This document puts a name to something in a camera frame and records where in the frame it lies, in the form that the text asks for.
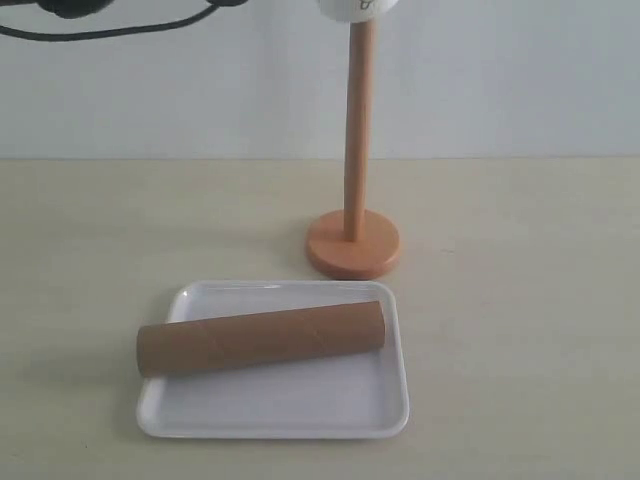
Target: white tray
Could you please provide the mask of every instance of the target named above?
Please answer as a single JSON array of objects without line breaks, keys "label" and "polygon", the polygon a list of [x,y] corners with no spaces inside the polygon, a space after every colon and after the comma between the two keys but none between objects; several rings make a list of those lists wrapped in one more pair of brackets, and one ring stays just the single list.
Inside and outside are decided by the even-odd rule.
[{"label": "white tray", "polygon": [[383,438],[409,418],[393,294],[373,282],[198,282],[168,322],[379,300],[377,352],[144,382],[140,428],[172,438]]}]

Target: cardboard tube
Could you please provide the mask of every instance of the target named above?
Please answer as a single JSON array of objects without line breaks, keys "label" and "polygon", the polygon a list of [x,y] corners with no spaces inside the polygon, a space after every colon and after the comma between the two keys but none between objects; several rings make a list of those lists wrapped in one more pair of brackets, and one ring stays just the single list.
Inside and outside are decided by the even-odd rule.
[{"label": "cardboard tube", "polygon": [[379,302],[221,317],[142,327],[143,377],[185,375],[380,349]]}]

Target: black wire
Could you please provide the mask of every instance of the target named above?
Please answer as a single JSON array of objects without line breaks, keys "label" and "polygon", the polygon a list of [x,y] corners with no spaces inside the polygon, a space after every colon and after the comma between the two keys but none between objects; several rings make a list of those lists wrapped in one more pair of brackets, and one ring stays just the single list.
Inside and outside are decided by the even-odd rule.
[{"label": "black wire", "polygon": [[204,20],[214,13],[219,5],[211,5],[201,12],[182,20],[176,20],[167,23],[158,23],[153,25],[139,25],[135,27],[114,28],[110,30],[96,30],[93,32],[76,32],[76,33],[39,33],[27,32],[15,28],[4,27],[0,25],[0,35],[6,35],[23,40],[31,40],[34,42],[79,42],[82,40],[97,40],[100,38],[123,37],[125,35],[137,35],[139,33],[166,32],[167,30],[175,30],[184,28],[194,23]]}]

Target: paper towel holder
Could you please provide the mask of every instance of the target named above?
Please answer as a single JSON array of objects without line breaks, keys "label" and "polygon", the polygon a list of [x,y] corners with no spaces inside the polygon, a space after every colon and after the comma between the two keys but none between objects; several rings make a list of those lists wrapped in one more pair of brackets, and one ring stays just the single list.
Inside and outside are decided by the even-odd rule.
[{"label": "paper towel holder", "polygon": [[344,209],[311,224],[306,252],[311,264],[328,277],[371,280],[398,263],[400,235],[389,219],[365,208],[376,23],[372,19],[350,28]]}]

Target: wall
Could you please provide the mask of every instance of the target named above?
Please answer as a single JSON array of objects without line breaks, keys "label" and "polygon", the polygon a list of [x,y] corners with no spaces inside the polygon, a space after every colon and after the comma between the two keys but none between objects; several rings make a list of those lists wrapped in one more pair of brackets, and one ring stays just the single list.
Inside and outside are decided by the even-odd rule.
[{"label": "wall", "polygon": [[[108,28],[203,4],[120,0],[78,23],[12,7],[0,21]],[[373,155],[640,153],[639,17],[635,0],[402,0],[380,26]],[[0,38],[0,157],[340,157],[347,39],[313,0],[130,39]]]}]

